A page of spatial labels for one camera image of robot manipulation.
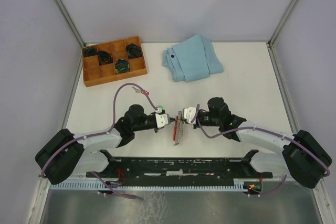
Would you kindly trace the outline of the red handled metal keyring holder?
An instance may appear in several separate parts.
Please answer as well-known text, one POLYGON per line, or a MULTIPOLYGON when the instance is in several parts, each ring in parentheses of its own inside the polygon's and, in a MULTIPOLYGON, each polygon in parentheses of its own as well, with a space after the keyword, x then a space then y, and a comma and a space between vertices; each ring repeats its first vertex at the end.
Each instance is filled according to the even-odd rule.
POLYGON ((180 144, 181 138, 183 136, 184 124, 180 124, 181 118, 182 118, 182 111, 178 111, 178 114, 176 116, 175 125, 174 125, 174 133, 173 133, 174 146, 177 146, 180 144))

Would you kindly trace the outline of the key with green tag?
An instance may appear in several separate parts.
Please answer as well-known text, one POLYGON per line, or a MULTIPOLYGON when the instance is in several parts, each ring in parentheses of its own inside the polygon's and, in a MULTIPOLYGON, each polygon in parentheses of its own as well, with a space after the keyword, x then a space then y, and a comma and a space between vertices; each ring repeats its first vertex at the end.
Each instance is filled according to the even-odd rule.
POLYGON ((156 113, 162 113, 163 111, 164 111, 164 107, 162 107, 161 105, 159 105, 155 108, 156 113))

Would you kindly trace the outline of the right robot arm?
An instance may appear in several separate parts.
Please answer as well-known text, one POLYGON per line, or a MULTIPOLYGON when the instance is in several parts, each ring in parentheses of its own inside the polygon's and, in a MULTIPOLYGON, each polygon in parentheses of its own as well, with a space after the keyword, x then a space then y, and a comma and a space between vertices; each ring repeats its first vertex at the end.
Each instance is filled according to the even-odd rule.
POLYGON ((199 106, 184 108, 182 120, 201 130, 206 126, 217 127, 217 136, 269 151, 257 151, 242 162, 241 172, 246 177, 270 172, 291 176, 299 184, 313 189, 320 179, 330 175, 332 159, 309 132, 286 133, 258 126, 231 113, 221 97, 209 99, 207 106, 207 110, 199 106))

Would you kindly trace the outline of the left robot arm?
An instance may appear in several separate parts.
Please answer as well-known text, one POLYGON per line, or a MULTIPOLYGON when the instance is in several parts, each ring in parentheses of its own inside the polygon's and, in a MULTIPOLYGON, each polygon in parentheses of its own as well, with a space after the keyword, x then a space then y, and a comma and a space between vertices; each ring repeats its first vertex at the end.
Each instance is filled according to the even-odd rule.
POLYGON ((134 104, 112 129, 77 135, 68 129, 60 130, 36 154, 35 162, 41 169, 42 177, 53 185, 87 172, 110 177, 116 171, 116 164, 107 153, 109 148, 127 145, 138 131, 157 132, 174 121, 164 110, 146 115, 141 105, 134 104))

